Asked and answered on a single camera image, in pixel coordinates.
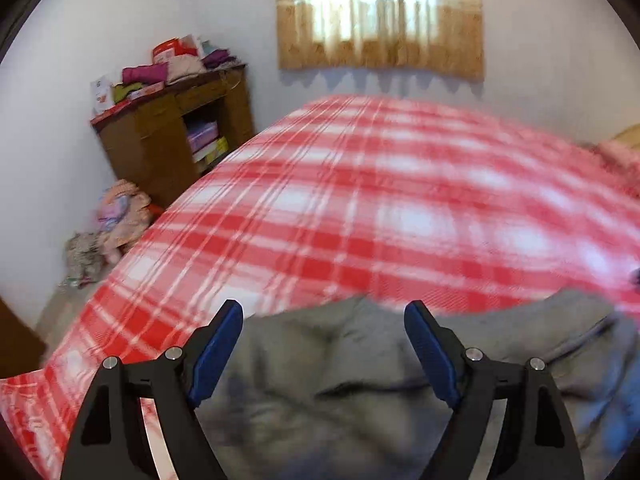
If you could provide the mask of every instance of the gray patterned cloth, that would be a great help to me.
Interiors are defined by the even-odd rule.
[[[640,428],[632,320],[566,289],[438,322],[494,360],[546,361],[586,478],[606,477]],[[473,479],[486,478],[505,405],[494,404]],[[232,480],[415,480],[450,414],[424,377],[402,316],[362,297],[246,320],[214,395],[196,410]]]

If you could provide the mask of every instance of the sheer curtain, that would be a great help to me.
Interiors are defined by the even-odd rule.
[[[481,0],[277,0],[280,67],[484,77]]]

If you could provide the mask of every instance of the brown wooden furniture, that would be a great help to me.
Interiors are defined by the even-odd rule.
[[[45,344],[0,298],[0,379],[40,368]]]
[[[116,177],[166,208],[201,176],[187,142],[190,122],[217,121],[229,153],[251,139],[245,70],[241,65],[178,82],[94,124]]]

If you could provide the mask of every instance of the blue gripper pad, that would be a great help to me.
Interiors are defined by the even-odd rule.
[[[242,331],[242,307],[234,303],[193,367],[188,397],[194,408],[213,394]]]
[[[404,330],[436,397],[455,408],[460,401],[456,369],[415,302],[404,310]]]

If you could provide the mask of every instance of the checkered blanket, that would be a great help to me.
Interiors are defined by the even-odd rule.
[[[573,285],[640,316],[630,279],[640,204],[623,189],[596,155],[517,124],[407,100],[313,102],[181,196],[45,368],[0,382],[0,413],[38,471],[57,478],[101,360],[155,358],[227,298],[247,315],[363,292],[390,308],[421,299],[440,313],[480,312]]]

